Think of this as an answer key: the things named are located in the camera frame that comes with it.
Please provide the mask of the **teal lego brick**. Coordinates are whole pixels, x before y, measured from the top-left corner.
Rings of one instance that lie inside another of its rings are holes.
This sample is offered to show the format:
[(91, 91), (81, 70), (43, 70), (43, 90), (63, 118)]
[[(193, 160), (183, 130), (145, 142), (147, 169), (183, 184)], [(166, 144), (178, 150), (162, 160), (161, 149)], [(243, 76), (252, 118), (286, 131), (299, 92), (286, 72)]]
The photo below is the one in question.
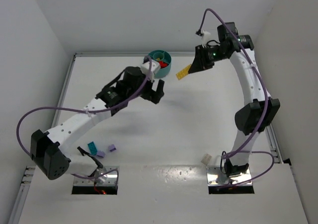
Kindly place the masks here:
[(90, 142), (87, 144), (91, 155), (97, 155), (98, 149), (94, 142)]

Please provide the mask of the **white lego brick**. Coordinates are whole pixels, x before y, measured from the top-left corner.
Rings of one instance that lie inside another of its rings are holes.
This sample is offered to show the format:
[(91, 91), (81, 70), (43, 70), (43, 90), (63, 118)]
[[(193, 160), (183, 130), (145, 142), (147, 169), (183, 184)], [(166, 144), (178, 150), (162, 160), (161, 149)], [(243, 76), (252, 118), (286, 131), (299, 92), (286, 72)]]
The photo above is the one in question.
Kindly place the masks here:
[(206, 153), (203, 155), (203, 157), (201, 159), (201, 163), (203, 165), (207, 166), (210, 163), (211, 159), (212, 159), (212, 156), (209, 155), (208, 153)]

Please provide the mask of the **metal base plate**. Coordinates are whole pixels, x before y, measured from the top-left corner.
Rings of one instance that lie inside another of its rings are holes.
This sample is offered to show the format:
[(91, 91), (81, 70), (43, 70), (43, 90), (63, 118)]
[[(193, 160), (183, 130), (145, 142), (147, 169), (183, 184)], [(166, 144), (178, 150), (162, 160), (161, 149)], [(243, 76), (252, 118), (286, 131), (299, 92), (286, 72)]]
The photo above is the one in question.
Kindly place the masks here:
[(98, 169), (91, 179), (82, 179), (75, 177), (73, 186), (93, 187), (116, 187), (119, 179), (119, 166), (104, 166)]
[(207, 166), (207, 182), (209, 187), (219, 187), (226, 185), (243, 185), (252, 186), (251, 173), (249, 168), (246, 173), (241, 173), (239, 175), (232, 175), (227, 177), (221, 170), (219, 166)]

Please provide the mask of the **small red lego brick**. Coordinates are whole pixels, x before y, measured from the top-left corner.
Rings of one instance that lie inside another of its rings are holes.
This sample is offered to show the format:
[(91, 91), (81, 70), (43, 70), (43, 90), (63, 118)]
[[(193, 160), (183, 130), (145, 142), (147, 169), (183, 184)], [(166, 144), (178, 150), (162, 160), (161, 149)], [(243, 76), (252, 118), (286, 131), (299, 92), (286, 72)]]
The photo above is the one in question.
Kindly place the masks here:
[(168, 64), (163, 61), (159, 61), (159, 64), (161, 69), (166, 68), (168, 66)]

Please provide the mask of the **aluminium table edge rail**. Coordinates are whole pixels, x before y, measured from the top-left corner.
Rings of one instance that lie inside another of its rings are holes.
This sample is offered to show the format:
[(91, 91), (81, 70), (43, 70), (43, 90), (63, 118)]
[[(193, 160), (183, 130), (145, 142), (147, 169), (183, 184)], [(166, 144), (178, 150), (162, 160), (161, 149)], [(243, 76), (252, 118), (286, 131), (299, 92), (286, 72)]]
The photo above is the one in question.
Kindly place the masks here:
[[(62, 88), (61, 94), (60, 94), (58, 107), (62, 106), (63, 99), (64, 99), (64, 96), (65, 96), (65, 92), (67, 90), (69, 78), (70, 78), (70, 75), (72, 73), (72, 69), (73, 69), (73, 65), (74, 65), (75, 59), (76, 59), (76, 54), (72, 56), (71, 62), (69, 64), (69, 66), (68, 66), (68, 71), (67, 71), (67, 75), (66, 75), (66, 78), (65, 78), (65, 81), (64, 81), (64, 84), (63, 84), (63, 88)], [(58, 115), (59, 115), (59, 110), (56, 110), (56, 109), (51, 109), (51, 110), (55, 110), (55, 115), (54, 115), (54, 119), (53, 119), (53, 122), (52, 122), (52, 126), (53, 126), (57, 122)], [(17, 128), (16, 128), (16, 135), (17, 135), (17, 139), (18, 139), (18, 142), (19, 142), (20, 146), (23, 146), (22, 145), (22, 141), (21, 141), (20, 136), (19, 136), (19, 131), (20, 131), (20, 128), (21, 128), (21, 125), (22, 125), (22, 120), (23, 120), (22, 118), (19, 120)], [(33, 140), (33, 138), (31, 138), (31, 148), (30, 148), (30, 151), (29, 151), (29, 153), (31, 153), (31, 158), (33, 157), (32, 156), (32, 144), (33, 144), (34, 148), (36, 148), (37, 147), (36, 146), (36, 144), (37, 144), (36, 142), (39, 141), (39, 140), (41, 141), (41, 139), (43, 141), (46, 141), (45, 140), (46, 136), (47, 136), (47, 134), (43, 133), (43, 132), (40, 133), (40, 130), (35, 132), (35, 141)], [(20, 220), (20, 217), (21, 217), (21, 214), (22, 214), (22, 210), (23, 210), (23, 207), (24, 207), (24, 204), (25, 204), (25, 201), (26, 201), (26, 197), (27, 197), (30, 185), (31, 185), (31, 181), (32, 181), (32, 178), (33, 178), (33, 174), (34, 174), (35, 168), (36, 168), (35, 166), (26, 166), (26, 168), (25, 168), (25, 172), (24, 172), (24, 175), (23, 175), (22, 180), (21, 180), (20, 188), (19, 188), (16, 200), (14, 202), (14, 206), (13, 206), (13, 209), (11, 211), (11, 215), (10, 215), (8, 224), (18, 224), (19, 223), (19, 220)]]

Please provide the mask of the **lilac lego plate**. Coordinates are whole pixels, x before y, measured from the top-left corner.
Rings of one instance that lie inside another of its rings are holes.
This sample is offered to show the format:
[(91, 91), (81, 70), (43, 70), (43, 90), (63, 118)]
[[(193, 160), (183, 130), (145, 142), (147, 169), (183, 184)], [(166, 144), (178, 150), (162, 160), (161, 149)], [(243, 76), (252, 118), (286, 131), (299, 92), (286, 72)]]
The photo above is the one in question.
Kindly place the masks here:
[(105, 152), (103, 152), (103, 151), (101, 151), (101, 150), (98, 150), (97, 153), (96, 153), (96, 156), (97, 156), (97, 157), (104, 158), (104, 157), (105, 157)]

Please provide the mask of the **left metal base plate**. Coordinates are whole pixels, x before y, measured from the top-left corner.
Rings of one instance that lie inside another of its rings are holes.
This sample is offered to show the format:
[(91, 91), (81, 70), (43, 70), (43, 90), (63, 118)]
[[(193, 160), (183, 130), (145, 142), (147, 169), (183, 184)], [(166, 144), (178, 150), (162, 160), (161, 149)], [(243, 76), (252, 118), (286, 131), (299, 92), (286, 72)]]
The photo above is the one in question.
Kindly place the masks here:
[(93, 187), (116, 187), (119, 179), (119, 166), (104, 166), (98, 169), (91, 179), (82, 179), (75, 177), (73, 186)]

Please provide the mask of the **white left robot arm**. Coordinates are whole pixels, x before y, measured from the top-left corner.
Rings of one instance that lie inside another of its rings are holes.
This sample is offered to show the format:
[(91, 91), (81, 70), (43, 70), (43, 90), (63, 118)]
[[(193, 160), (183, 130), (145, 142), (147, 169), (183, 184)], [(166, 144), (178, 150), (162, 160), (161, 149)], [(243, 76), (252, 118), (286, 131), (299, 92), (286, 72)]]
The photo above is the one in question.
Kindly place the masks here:
[(148, 62), (140, 67), (126, 67), (84, 109), (45, 132), (35, 131), (31, 135), (31, 159), (50, 180), (65, 173), (92, 177), (103, 165), (82, 148), (78, 148), (79, 155), (71, 154), (71, 146), (98, 123), (127, 107), (134, 98), (159, 103), (164, 95), (164, 81), (160, 79), (156, 90), (152, 89), (159, 70), (158, 64)]

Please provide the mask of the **purple lego brick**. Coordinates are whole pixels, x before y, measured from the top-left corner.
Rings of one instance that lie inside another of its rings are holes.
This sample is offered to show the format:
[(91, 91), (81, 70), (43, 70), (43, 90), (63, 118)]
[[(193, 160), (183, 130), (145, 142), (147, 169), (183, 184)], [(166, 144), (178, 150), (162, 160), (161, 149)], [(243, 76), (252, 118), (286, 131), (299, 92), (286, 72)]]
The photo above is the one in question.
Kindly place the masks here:
[(117, 148), (116, 148), (116, 146), (114, 144), (111, 144), (111, 145), (108, 146), (108, 151), (109, 152), (113, 152), (113, 151), (116, 151), (116, 150), (117, 150)]

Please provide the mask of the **long yellow lego brick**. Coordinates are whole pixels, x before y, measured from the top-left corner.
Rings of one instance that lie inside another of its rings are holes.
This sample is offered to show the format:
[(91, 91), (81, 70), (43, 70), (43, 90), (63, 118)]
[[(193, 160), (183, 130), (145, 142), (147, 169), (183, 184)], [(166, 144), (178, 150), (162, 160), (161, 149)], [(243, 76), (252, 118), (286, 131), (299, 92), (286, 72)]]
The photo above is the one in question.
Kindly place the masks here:
[(189, 70), (191, 68), (191, 64), (189, 64), (188, 66), (186, 66), (184, 69), (182, 69), (181, 71), (179, 71), (176, 74), (176, 77), (178, 80), (183, 79), (184, 77), (186, 77), (189, 74)]

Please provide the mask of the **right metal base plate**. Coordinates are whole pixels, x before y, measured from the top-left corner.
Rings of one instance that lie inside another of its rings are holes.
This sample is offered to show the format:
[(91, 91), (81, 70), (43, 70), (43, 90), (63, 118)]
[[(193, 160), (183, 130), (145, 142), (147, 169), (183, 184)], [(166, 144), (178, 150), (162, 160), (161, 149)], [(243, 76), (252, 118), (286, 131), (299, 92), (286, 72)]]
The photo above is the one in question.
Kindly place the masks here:
[(219, 187), (226, 185), (243, 185), (252, 186), (251, 173), (249, 168), (246, 173), (241, 173), (239, 175), (232, 175), (227, 177), (221, 170), (219, 166), (207, 166), (207, 182), (209, 187)]

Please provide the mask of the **teal divided round container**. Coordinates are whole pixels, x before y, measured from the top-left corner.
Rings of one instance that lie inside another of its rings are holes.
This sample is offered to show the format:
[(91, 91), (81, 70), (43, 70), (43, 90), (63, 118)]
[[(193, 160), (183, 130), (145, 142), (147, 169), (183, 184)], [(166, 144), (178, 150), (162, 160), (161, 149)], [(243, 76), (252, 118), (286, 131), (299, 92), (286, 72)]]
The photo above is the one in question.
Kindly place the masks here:
[(160, 65), (160, 70), (156, 73), (155, 78), (166, 77), (171, 69), (171, 55), (164, 50), (154, 50), (148, 53), (148, 55)]

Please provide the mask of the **right aluminium table rail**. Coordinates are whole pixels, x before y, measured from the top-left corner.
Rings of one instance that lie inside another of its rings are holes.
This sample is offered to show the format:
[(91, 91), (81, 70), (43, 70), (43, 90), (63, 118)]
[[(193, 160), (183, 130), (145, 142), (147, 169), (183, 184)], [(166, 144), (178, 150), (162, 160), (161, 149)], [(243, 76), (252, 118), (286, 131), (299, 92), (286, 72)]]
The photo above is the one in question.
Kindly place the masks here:
[[(255, 75), (257, 76), (259, 83), (261, 84), (261, 87), (262, 87), (262, 90), (265, 94), (265, 97), (267, 97), (267, 102), (269, 102), (270, 95), (269, 95), (267, 88), (265, 86), (265, 83), (260, 75), (260, 72), (259, 72), (259, 69), (258, 69), (258, 66), (257, 66), (255, 60), (253, 60), (253, 63), (250, 66), (252, 67)], [(271, 150), (272, 154), (274, 155), (275, 162), (282, 164), (283, 163), (282, 154), (281, 154), (278, 140), (277, 140), (277, 137), (276, 137), (276, 134), (275, 134), (275, 131), (274, 131), (274, 128), (273, 128), (273, 125), (271, 122), (269, 123), (268, 126), (265, 127), (265, 131), (266, 131), (266, 134), (267, 134), (267, 137), (269, 140), (270, 150)]]

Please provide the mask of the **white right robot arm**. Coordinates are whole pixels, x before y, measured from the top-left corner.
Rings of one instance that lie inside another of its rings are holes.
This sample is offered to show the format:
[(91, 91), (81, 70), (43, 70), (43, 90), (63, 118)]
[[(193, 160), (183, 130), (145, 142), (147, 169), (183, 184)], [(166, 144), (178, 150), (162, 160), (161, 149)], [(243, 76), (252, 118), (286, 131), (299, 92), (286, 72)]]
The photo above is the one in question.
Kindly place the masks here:
[(280, 101), (272, 98), (265, 88), (255, 61), (254, 44), (248, 35), (239, 35), (234, 22), (217, 28), (218, 42), (210, 46), (210, 33), (199, 29), (196, 34), (202, 44), (195, 47), (195, 57), (189, 74), (211, 69), (215, 62), (229, 59), (243, 92), (244, 106), (235, 114), (238, 129), (234, 146), (223, 154), (227, 177), (246, 173), (249, 154), (258, 135), (270, 125), (280, 108)]

